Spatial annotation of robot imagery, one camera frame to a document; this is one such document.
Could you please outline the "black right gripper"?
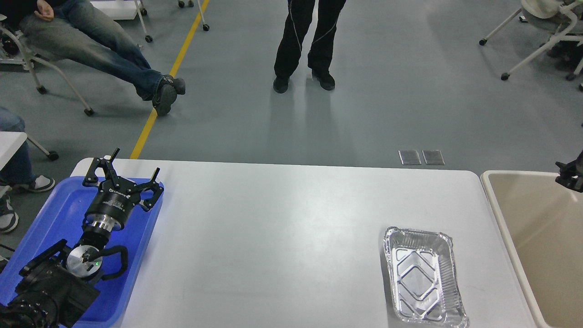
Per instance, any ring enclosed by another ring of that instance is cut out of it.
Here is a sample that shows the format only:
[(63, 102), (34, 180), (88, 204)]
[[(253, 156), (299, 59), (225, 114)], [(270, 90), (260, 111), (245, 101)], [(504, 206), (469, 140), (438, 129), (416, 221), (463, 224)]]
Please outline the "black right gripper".
[(555, 178), (556, 183), (570, 190), (583, 192), (583, 152), (577, 158), (568, 163), (555, 162), (559, 168), (559, 175)]

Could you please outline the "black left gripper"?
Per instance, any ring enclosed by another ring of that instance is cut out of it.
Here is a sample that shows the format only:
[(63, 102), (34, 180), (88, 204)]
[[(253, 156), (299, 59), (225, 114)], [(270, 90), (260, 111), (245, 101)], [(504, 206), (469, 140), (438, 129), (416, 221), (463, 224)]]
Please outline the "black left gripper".
[[(119, 153), (115, 148), (110, 157), (94, 158), (82, 181), (84, 187), (96, 187), (98, 191), (85, 212), (85, 226), (98, 227), (107, 231), (120, 231), (136, 205), (144, 212), (152, 210), (164, 192), (164, 187), (156, 181), (160, 168), (156, 168), (151, 179), (138, 184), (133, 180), (119, 178), (113, 162)], [(104, 172), (105, 179), (98, 183), (96, 170)], [(152, 192), (149, 199), (142, 199), (143, 192)]]

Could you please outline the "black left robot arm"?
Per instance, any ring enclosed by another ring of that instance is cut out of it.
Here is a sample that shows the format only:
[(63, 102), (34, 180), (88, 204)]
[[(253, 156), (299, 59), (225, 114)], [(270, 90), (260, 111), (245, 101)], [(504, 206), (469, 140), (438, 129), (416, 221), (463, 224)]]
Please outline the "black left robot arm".
[(3, 328), (108, 328), (127, 307), (164, 186), (114, 159), (53, 189), (1, 274)]

